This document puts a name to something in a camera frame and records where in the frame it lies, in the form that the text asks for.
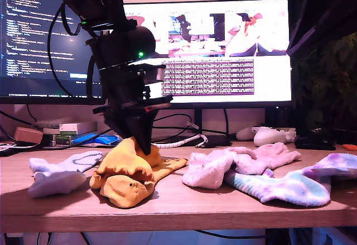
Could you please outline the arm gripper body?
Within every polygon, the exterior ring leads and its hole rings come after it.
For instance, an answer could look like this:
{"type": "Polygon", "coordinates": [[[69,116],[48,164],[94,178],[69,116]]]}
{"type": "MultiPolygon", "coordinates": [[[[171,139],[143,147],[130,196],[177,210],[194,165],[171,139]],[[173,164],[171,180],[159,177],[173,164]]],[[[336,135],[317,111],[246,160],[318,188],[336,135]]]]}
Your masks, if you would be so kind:
{"type": "Polygon", "coordinates": [[[124,111],[135,114],[169,107],[172,95],[152,98],[149,87],[164,80],[165,69],[165,65],[122,64],[99,70],[102,95],[108,104],[93,109],[93,113],[124,111]]]}

